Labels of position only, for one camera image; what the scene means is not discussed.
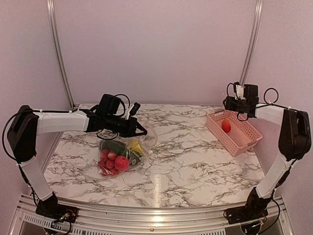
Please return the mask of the yellow fake pepper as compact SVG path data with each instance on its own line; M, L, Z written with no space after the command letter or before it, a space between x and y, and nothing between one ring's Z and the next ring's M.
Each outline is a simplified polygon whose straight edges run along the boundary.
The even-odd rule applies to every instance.
M137 155L141 156L143 151L141 148L141 145L139 143L139 141L137 140L133 140L129 143L128 148L132 151L135 152Z

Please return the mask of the orange red fake fruit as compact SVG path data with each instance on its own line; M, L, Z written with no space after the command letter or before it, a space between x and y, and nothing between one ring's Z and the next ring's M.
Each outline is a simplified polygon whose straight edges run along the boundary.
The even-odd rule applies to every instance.
M230 124L230 121L228 119L224 119L222 121L222 130L225 133L229 133L231 131L231 124Z

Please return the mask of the clear zip top bag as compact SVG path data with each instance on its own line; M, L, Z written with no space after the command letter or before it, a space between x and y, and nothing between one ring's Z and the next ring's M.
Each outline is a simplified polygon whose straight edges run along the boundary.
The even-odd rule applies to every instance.
M148 160L158 137L149 121L145 121L143 127L147 130L143 136L100 141L97 168L102 177L114 177Z

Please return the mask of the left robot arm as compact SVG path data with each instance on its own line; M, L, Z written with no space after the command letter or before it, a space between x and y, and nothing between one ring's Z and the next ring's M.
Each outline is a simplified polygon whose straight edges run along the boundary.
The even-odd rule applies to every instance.
M145 136L148 131L135 118L139 108L137 102L126 106L120 94L104 94L100 102L89 109L42 110L23 105L9 118L3 127L1 144L34 193L39 212L57 218L67 209L59 204L38 164L36 146L40 141L37 138L72 131L97 135L109 131L122 138Z

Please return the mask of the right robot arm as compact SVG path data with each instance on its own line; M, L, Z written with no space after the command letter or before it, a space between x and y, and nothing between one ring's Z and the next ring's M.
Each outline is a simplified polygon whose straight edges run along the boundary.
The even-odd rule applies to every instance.
M264 211L273 200L275 190L280 187L293 165L307 154L312 145L308 113L278 105L276 101L259 102L258 86L231 84L234 96L227 95L223 101L226 110L245 114L247 119L257 118L280 126L278 153L265 178L252 189L246 204L237 208L246 219L253 219Z

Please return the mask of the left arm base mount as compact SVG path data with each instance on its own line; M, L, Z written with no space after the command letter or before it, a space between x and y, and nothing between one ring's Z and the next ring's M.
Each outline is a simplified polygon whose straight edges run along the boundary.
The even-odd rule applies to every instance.
M77 207L55 204L39 205L36 208L36 214L54 219L54 223L70 222L75 223L78 213Z

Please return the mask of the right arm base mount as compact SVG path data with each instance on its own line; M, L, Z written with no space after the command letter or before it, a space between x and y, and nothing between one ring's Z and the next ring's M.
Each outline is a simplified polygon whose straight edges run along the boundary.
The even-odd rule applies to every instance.
M262 217L267 217L267 215L267 210L248 211L245 206L229 208L226 209L223 213L224 218L228 220L229 224L247 222Z

